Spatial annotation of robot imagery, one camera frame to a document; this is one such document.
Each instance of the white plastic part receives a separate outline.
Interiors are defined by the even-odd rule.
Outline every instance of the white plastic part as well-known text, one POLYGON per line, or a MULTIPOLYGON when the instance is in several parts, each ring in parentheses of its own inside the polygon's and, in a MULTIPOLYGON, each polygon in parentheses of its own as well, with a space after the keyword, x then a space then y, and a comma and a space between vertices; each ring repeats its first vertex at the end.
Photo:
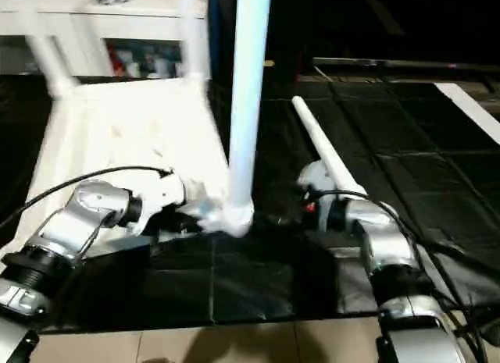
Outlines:
POLYGON ((294 96, 291 99, 291 102, 294 105, 300 120, 304 124, 305 129, 311 137, 314 147, 323 160, 330 177, 334 181, 335 187, 341 190, 356 191, 358 193, 365 194, 365 189, 356 183, 354 177, 352 177, 340 155, 335 151, 334 146, 328 140, 327 135, 323 132, 321 126, 309 110, 309 107, 305 103, 304 99, 299 96, 294 96))
POLYGON ((229 195, 221 229, 239 237, 253 218, 252 182, 270 0, 237 0, 229 195))
POLYGON ((179 205, 185 199, 184 185, 177 174, 171 174, 156 182, 145 183, 136 194, 142 200, 141 216, 137 222, 130 222, 127 229, 133 236, 141 234, 149 219, 167 205, 179 205))
POLYGON ((17 6, 19 21, 26 31, 27 42, 47 79, 49 93, 53 98, 61 98, 77 86, 78 82, 66 73, 63 61, 51 38, 48 37, 31 1, 13 1, 17 6))

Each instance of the white pole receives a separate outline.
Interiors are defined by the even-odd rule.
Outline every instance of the white pole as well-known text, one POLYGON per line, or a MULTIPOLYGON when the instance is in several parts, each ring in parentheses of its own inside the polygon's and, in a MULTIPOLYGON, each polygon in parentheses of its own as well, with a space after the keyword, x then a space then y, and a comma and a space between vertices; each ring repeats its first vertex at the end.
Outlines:
POLYGON ((53 98, 62 97, 77 82, 66 73, 54 43, 40 23, 38 14, 30 0, 14 0, 18 18, 26 31, 27 42, 41 71, 47 79, 48 91, 53 98))
POLYGON ((334 146, 328 140, 327 135, 321 129, 321 126, 314 118, 304 99, 294 96, 291 102, 311 137, 311 141, 318 151, 321 160, 323 160, 330 177, 334 181, 335 187, 341 190, 357 191, 365 194, 365 189, 352 177, 351 172, 349 172, 340 155, 335 151, 334 146))
POLYGON ((270 0, 237 0, 228 207, 252 208, 270 0))
POLYGON ((180 24, 182 26, 183 43, 181 44, 185 76, 195 78, 202 76, 201 37, 199 21, 195 18, 195 0, 180 0, 180 24))

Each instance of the dark background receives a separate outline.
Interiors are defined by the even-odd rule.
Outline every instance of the dark background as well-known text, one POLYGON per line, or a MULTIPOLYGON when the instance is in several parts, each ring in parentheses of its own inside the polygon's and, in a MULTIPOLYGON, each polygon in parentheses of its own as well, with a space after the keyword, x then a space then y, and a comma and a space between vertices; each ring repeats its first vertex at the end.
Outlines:
MULTIPOLYGON (((312 57, 498 66, 498 0, 272 0, 267 73, 293 80, 312 57)), ((230 83, 236 0, 210 0, 212 74, 230 83)))

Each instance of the black mat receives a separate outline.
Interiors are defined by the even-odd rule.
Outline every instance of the black mat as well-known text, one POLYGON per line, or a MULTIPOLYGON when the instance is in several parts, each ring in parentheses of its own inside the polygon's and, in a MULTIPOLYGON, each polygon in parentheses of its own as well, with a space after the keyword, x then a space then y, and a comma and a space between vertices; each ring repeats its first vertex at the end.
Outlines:
MULTIPOLYGON (((19 78, 2 81, 19 94, 43 87, 36 77, 23 77, 21 84, 19 78)), ((266 83, 251 234, 239 240, 214 233, 169 242, 155 257, 143 247, 90 259, 66 289, 48 331, 372 315, 375 303, 358 258, 334 256, 336 247, 355 246, 351 238, 287 228, 300 209, 291 185, 302 167, 317 159, 291 106, 293 94, 306 99, 370 194, 413 219, 428 237, 500 270, 495 162, 500 149, 433 85, 339 84, 332 94, 322 83, 266 83)), ((211 86, 209 97, 227 147, 230 95, 211 86)), ((42 100, 29 105, 30 117, 44 109, 46 119, 50 101, 42 100)), ((30 143, 32 151, 39 145, 30 143)), ((26 189, 27 183, 17 193, 26 189)), ((500 304, 494 279, 449 258, 445 264, 467 303, 500 304)))
MULTIPOLYGON (((52 107, 41 77, 0 77, 0 220, 22 205, 52 107)), ((0 244, 10 241, 19 219, 5 226, 0 244)))

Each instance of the robotic arm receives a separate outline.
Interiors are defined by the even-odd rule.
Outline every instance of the robotic arm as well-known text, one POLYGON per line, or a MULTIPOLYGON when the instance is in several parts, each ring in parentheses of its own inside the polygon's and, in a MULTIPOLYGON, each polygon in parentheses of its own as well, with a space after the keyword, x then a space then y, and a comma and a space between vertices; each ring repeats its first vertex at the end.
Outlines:
POLYGON ((50 215, 19 252, 4 256, 0 274, 0 361, 29 361, 38 335, 26 325, 51 308, 101 228, 127 227, 138 235, 166 205, 184 202, 184 185, 171 174, 149 192, 89 180, 50 215))
MULTIPOLYGON (((308 165, 298 180, 306 188, 366 194, 345 167, 313 114, 300 97, 292 102, 322 161, 308 165)), ((344 231, 358 240, 361 258, 378 305, 383 363, 463 363, 445 313, 432 293, 434 284, 421 268, 418 253, 394 219, 373 202, 325 194, 307 208, 313 227, 344 231)))

